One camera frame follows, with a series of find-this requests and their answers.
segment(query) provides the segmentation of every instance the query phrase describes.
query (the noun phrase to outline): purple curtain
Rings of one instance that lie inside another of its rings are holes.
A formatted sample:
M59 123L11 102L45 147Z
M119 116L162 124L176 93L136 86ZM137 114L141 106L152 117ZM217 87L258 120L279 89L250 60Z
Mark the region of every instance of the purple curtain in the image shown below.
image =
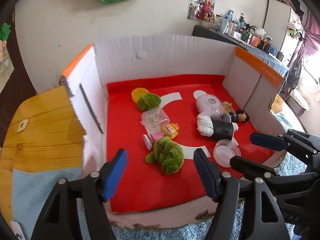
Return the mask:
M313 17L312 13L308 10L308 18L304 27L305 41L303 41L301 48L295 60L292 62L290 68L302 62L302 67L305 66L306 60L320 51L320 26Z

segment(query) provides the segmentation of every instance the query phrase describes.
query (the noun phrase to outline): metal screw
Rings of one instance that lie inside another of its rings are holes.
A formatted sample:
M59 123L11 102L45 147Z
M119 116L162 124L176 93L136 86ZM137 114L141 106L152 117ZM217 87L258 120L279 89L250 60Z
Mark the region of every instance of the metal screw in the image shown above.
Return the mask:
M67 180L65 178L61 178L61 179L58 180L58 183L60 185L65 184L66 182L67 182Z
M255 182L258 183L258 184L262 184L262 183L263 183L263 179L261 179L261 178L259 178L259 177L255 178L254 180L255 180Z
M271 173L270 173L270 172L266 172L266 173L264 174L264 177L267 178L267 179L269 179L269 178L271 177Z
M90 176L91 176L92 178L99 177L99 175L100 175L100 173L99 173L98 171L93 171L93 172L90 173Z
M227 172L227 171L224 171L221 174L222 174L222 177L224 177L224 178L230 178L231 177L231 174L229 172Z

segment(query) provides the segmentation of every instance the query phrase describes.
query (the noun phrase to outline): orange cardboard edge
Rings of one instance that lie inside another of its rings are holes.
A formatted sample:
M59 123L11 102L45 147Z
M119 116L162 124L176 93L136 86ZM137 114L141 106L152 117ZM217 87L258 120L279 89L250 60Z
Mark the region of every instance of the orange cardboard edge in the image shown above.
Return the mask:
M250 52L246 51L241 47L236 48L236 56L248 63L256 71L258 71L275 88L279 88L283 81L283 77L273 68L271 68L268 64L266 64L261 59L257 58L255 55L252 55Z
M84 57L85 54L93 47L93 44L89 44L78 56L63 70L62 76L68 77L72 70L76 67L79 61Z

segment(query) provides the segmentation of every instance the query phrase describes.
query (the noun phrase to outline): clear plastic dish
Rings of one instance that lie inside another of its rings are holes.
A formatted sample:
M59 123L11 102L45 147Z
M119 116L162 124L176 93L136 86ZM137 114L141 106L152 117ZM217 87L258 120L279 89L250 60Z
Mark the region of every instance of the clear plastic dish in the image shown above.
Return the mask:
M160 107L143 112L141 120L148 134L159 132L162 126L170 123L170 118Z
M233 156L241 156L239 147L229 141L229 140L220 140L217 142L213 150L213 157L217 164L224 168L230 168L230 160Z

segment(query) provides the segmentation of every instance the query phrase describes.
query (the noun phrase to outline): yellow lid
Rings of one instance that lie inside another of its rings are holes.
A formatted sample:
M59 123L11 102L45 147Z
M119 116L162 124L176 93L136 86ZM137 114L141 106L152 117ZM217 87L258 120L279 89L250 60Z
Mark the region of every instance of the yellow lid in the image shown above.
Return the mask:
M135 103L138 103L139 98L141 97L142 94L146 94L149 93L149 91L145 88L136 88L134 90L132 90L131 92L131 96L132 96L132 100Z

